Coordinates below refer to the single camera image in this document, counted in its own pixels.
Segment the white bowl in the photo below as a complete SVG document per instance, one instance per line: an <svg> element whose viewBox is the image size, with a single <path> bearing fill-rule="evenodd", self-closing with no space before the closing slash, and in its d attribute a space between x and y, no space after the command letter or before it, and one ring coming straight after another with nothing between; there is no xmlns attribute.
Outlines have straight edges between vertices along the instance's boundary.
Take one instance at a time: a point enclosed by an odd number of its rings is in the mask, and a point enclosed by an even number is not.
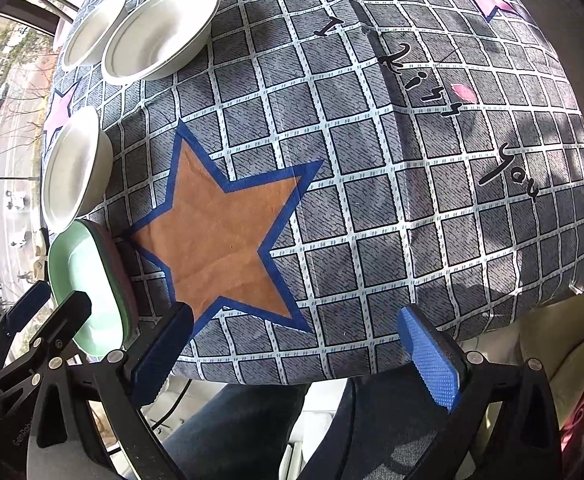
<svg viewBox="0 0 584 480"><path fill-rule="evenodd" d="M147 0L117 27L101 70L113 86L158 80L194 60L211 38L220 0Z"/></svg>
<svg viewBox="0 0 584 480"><path fill-rule="evenodd" d="M72 32L65 44L62 70L65 73L79 66L91 66L101 61L113 32L126 16L127 0L103 0Z"/></svg>
<svg viewBox="0 0 584 480"><path fill-rule="evenodd" d="M113 148L93 106L61 128L42 180L42 214L52 233L65 231L101 202L113 167Z"/></svg>

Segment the green square plate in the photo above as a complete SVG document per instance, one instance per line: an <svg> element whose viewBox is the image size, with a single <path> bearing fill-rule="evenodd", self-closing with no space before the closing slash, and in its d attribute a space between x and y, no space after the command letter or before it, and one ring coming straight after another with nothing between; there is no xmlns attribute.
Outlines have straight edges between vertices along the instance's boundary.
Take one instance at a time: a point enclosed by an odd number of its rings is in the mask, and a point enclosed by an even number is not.
<svg viewBox="0 0 584 480"><path fill-rule="evenodd" d="M52 242L48 276L54 299L86 292L91 315L74 342L91 358L103 358L132 341L138 311L132 283L110 234L96 222L77 219Z"/></svg>

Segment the person legs in jeans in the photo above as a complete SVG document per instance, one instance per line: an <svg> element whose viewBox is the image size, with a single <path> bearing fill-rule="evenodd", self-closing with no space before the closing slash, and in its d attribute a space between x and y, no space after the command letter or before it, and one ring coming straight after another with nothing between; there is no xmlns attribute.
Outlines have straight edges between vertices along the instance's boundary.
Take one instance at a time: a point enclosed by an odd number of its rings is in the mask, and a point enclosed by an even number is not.
<svg viewBox="0 0 584 480"><path fill-rule="evenodd" d="M316 441L304 479L403 479L448 413L411 365L350 378L328 425L299 426L309 388L223 387L164 448L189 479L275 479L294 441Z"/></svg>

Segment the grey checked star tablecloth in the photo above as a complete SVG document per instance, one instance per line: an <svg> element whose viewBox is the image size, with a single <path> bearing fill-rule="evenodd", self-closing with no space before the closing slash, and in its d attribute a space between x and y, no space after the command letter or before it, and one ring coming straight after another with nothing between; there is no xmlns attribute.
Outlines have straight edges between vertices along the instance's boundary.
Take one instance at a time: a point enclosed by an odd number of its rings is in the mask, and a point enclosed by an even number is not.
<svg viewBox="0 0 584 480"><path fill-rule="evenodd" d="M179 125L222 202L249 181L249 220L278 171L315 174L259 274L291 313L276 320L214 292L178 375L300 384L380 372L405 362L405 304L467 340L584 284L584 118L520 0L220 0L211 40L177 73L113 86L99 65L80 66L52 87L57 118L91 106L112 142L91 219L115 238L142 328L176 298L179 266L129 237L177 200Z"/></svg>

